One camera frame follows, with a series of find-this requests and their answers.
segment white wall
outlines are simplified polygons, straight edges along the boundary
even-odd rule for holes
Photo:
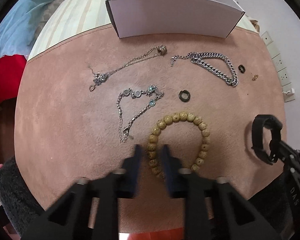
[[[236,0],[247,15],[268,31],[287,66],[296,100],[285,103],[287,143],[300,149],[300,20],[284,0]]]

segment open box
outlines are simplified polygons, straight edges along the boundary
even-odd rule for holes
[[[226,38],[245,14],[235,0],[107,0],[119,38],[188,33]]]

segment yellow bead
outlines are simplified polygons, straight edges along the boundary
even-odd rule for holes
[[[202,143],[203,144],[209,144],[210,143],[210,137],[203,137],[202,138]]]
[[[158,125],[155,125],[155,126],[152,128],[152,134],[158,136],[160,133],[161,133],[160,128],[158,127]]]
[[[160,172],[159,174],[156,175],[156,177],[158,179],[164,179],[164,173],[163,172]]]
[[[164,130],[167,127],[167,124],[164,122],[164,120],[161,119],[161,120],[158,121],[158,127],[161,130]]]
[[[204,160],[201,159],[201,158],[197,158],[197,159],[195,160],[195,164],[197,164],[198,166],[202,165],[203,163],[204,163]]]
[[[210,132],[208,129],[203,130],[201,133],[202,133],[203,137],[208,137],[210,135]]]
[[[157,153],[156,152],[148,152],[148,157],[150,160],[153,160],[154,158],[156,158]]]
[[[157,175],[161,172],[161,169],[159,166],[156,166],[156,167],[152,168],[151,171],[154,175]]]
[[[182,121],[182,122],[186,121],[188,118],[188,113],[185,111],[180,112],[179,115],[180,115],[180,121]]]
[[[172,116],[171,115],[166,115],[164,117],[164,122],[166,123],[166,125],[171,125],[173,123]]]
[[[206,152],[206,151],[208,151],[208,149],[209,149],[209,144],[202,144],[201,145],[201,150],[202,151]]]
[[[152,167],[152,168],[158,166],[158,161],[157,161],[157,159],[150,160],[150,161],[149,161],[149,166]]]
[[[172,121],[173,122],[179,122],[180,121],[180,114],[179,113],[174,113],[172,115]]]
[[[157,143],[158,142],[158,137],[154,134],[149,135],[149,143]]]
[[[187,117],[187,121],[188,122],[193,122],[194,118],[195,118],[194,114],[189,113],[188,117]]]
[[[155,143],[149,143],[147,150],[148,150],[148,152],[154,152],[156,148],[157,148],[157,145]]]
[[[192,164],[191,171],[197,171],[199,169],[199,166],[197,164]]]
[[[200,130],[204,130],[208,127],[208,125],[205,123],[205,122],[201,122],[199,125],[198,125],[199,129]]]
[[[204,152],[204,151],[201,151],[199,152],[198,154],[198,157],[201,158],[201,159],[205,159],[206,157],[208,156],[208,153],[207,152]]]
[[[200,116],[196,116],[193,120],[193,123],[195,125],[199,125],[201,122],[202,122],[202,117],[200,117]]]

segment brown suede table cover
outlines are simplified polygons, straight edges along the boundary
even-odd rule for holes
[[[93,75],[88,65],[95,72],[107,72],[162,44],[167,47],[166,56],[129,66],[89,91]],[[172,56],[191,51],[228,56],[237,71],[237,87],[190,60],[179,59],[170,67]],[[207,61],[230,75],[223,61]],[[240,64],[246,68],[244,74],[237,69]],[[252,81],[255,74],[258,78]],[[130,130],[134,139],[120,143],[119,93],[127,88],[146,90],[151,84],[164,97],[134,122]],[[189,102],[178,98],[181,90],[191,93]],[[123,126],[148,102],[146,96],[123,98]],[[285,125],[283,104],[277,72],[256,33],[235,28],[226,39],[189,34],[119,39],[107,25],[63,41],[27,63],[15,116],[16,160],[31,193],[46,209],[79,177],[97,179],[120,167],[134,144],[146,147],[159,119],[185,110],[201,116],[211,132],[208,157],[198,173],[210,179],[226,176],[250,198],[282,172],[280,163],[267,165],[251,150],[252,121],[257,114],[273,114]],[[282,138],[286,139],[285,128]],[[174,123],[159,136],[158,145],[163,144],[170,144],[172,155],[189,167],[197,158],[202,136],[189,122]],[[151,173],[146,154],[138,194],[135,199],[119,200],[119,212],[121,232],[183,226],[183,201],[168,197],[163,181]]]

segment chain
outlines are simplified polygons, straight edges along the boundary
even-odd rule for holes
[[[152,96],[152,94],[155,94],[155,98],[151,99],[148,103],[148,105],[143,108],[137,115],[135,115],[129,122],[129,124],[127,125],[127,127],[125,127],[122,131],[122,124],[123,124],[123,119],[122,119],[122,109],[120,107],[120,102],[121,99],[123,97],[128,97],[131,96],[132,99],[135,98],[140,98],[142,95],[147,95],[147,96]],[[157,86],[151,85],[150,87],[148,87],[147,90],[136,90],[136,91],[132,91],[131,88],[129,89],[125,89],[122,93],[119,94],[118,96],[118,100],[117,100],[117,108],[119,110],[119,127],[118,127],[118,131],[119,131],[119,141],[124,143],[127,141],[128,136],[129,136],[129,131],[130,128],[132,127],[133,122],[138,119],[138,117],[140,117],[141,115],[143,115],[148,109],[150,109],[151,107],[155,106],[156,101],[158,101],[160,98],[162,98],[164,96],[164,93],[161,92],[160,90],[158,90]]]
[[[190,59],[193,64],[197,64],[198,66],[210,71],[211,73],[213,73],[217,77],[224,80],[229,86],[235,87],[238,84],[237,73],[235,72],[235,69],[232,66],[230,60],[223,54],[214,53],[214,52],[202,52],[202,53],[190,52],[190,53],[188,53],[187,56],[175,55],[174,57],[171,58],[171,67],[173,66],[174,62],[178,58],[180,58],[180,59]],[[228,68],[230,69],[232,78],[230,78],[227,75],[223,74],[221,71],[214,68],[210,64],[204,62],[203,59],[206,59],[206,58],[215,58],[215,59],[223,60],[227,64]]]
[[[155,50],[157,50],[158,53],[154,54],[153,56],[149,56],[149,54]],[[163,46],[163,45],[157,46],[157,47],[152,48],[151,50],[149,50],[147,53],[143,54],[140,57],[134,57],[132,60],[125,63],[122,67],[119,67],[115,70],[112,70],[112,71],[109,71],[106,73],[99,73],[99,72],[94,73],[93,69],[90,66],[88,66],[88,68],[91,69],[93,77],[94,77],[93,78],[94,84],[89,87],[89,90],[93,91],[96,86],[100,86],[102,83],[105,83],[111,75],[113,75],[114,73],[116,73],[128,66],[131,66],[133,64],[136,64],[136,63],[139,63],[139,62],[142,62],[142,61],[154,58],[154,57],[164,56],[165,54],[167,54],[166,46]]]

